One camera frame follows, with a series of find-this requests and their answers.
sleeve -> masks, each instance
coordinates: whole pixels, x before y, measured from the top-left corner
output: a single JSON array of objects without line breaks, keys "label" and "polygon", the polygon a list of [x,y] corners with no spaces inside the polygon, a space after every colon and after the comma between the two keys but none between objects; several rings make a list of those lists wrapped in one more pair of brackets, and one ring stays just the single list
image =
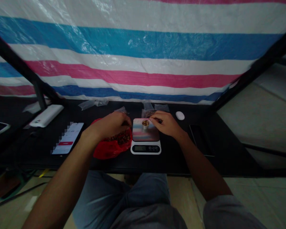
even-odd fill
[{"label": "sleeve", "polygon": [[203,210],[206,229],[266,229],[238,199],[232,195],[217,196]]}]

small cup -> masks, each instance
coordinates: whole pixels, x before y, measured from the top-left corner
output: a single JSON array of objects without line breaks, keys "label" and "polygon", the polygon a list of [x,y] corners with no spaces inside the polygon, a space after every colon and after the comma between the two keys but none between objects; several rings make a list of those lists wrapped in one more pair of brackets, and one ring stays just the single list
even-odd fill
[{"label": "small cup", "polygon": [[149,121],[148,121],[148,120],[144,120],[144,121],[142,122],[142,127],[143,127],[143,129],[148,129],[148,126],[149,126]]}]

metal frame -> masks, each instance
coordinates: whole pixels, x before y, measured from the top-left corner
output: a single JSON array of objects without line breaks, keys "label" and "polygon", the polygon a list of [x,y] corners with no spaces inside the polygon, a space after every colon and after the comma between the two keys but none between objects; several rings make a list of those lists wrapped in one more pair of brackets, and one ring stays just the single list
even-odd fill
[{"label": "metal frame", "polygon": [[217,101],[215,101],[209,110],[209,112],[216,112],[240,93],[246,86],[252,83],[274,63],[280,63],[278,61],[286,54],[286,34],[282,36],[260,59],[253,63],[251,68],[242,74],[238,80],[238,83],[226,93],[224,93]]},{"label": "metal frame", "polygon": [[0,56],[23,75],[30,83],[33,84],[35,93],[41,110],[45,110],[47,105],[43,95],[46,95],[52,102],[61,103],[61,99],[57,96],[55,90],[43,82],[36,73],[4,42],[0,37]]},{"label": "metal frame", "polygon": [[[224,93],[217,101],[215,101],[203,115],[205,118],[208,115],[217,112],[221,107],[228,103],[238,93],[240,93],[246,86],[252,83],[257,77],[264,73],[274,63],[286,66],[286,59],[283,56],[286,54],[286,34],[282,36],[270,49],[258,59],[251,68],[240,76],[237,84]],[[46,103],[43,94],[45,94],[52,102],[61,103],[62,100],[57,96],[55,90],[43,82],[19,57],[17,54],[0,38],[0,56],[6,60],[12,67],[14,67],[20,74],[22,74],[28,81],[30,81],[35,89],[38,102],[42,110],[46,109]],[[265,149],[257,146],[246,145],[245,147],[286,157],[286,153]]]},{"label": "metal frame", "polygon": [[243,146],[245,148],[248,148],[248,149],[253,149],[253,150],[260,151],[260,152],[269,153],[269,154],[273,154],[273,155],[276,155],[276,156],[281,156],[281,157],[285,157],[286,158],[286,153],[281,152],[281,151],[277,151],[277,150],[273,150],[273,149],[267,149],[267,148],[254,146],[254,145],[249,145],[249,144],[245,144],[245,143],[243,143]]}]

hand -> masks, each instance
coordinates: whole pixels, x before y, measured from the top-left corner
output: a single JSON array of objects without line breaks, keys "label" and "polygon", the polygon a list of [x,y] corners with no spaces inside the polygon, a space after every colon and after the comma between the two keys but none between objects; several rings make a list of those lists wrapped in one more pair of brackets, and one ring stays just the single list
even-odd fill
[{"label": "hand", "polygon": [[150,116],[150,121],[152,121],[153,125],[162,133],[172,136],[174,139],[178,139],[185,134],[187,134],[176,122],[174,117],[167,112],[164,111],[156,111],[155,114]]},{"label": "hand", "polygon": [[104,138],[115,136],[129,127],[131,127],[131,120],[126,114],[113,112],[84,130],[81,138],[87,142],[95,139],[99,142]]}]

finger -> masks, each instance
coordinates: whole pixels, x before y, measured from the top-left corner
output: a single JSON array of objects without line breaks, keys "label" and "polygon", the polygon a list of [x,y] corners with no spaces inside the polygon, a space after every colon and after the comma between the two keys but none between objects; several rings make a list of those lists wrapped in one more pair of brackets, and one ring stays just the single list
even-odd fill
[{"label": "finger", "polygon": [[165,111],[156,111],[155,114],[167,114]]},{"label": "finger", "polygon": [[162,124],[158,123],[154,118],[150,117],[149,120],[152,121],[153,125],[154,125],[157,129],[159,129],[159,128],[162,127]]},{"label": "finger", "polygon": [[127,115],[124,115],[124,121],[127,122],[128,126],[130,126],[130,127],[132,126],[131,125],[131,120],[130,120],[130,118]]},{"label": "finger", "polygon": [[125,131],[125,130],[128,130],[129,129],[129,126],[121,126],[120,127],[120,132],[119,133],[121,133],[121,132],[123,132],[123,131]]},{"label": "finger", "polygon": [[158,118],[158,119],[161,119],[161,120],[163,120],[164,118],[165,118],[165,114],[163,114],[163,113],[158,113],[158,112],[156,112],[156,113],[154,113],[152,116],[150,116],[151,118]]}]

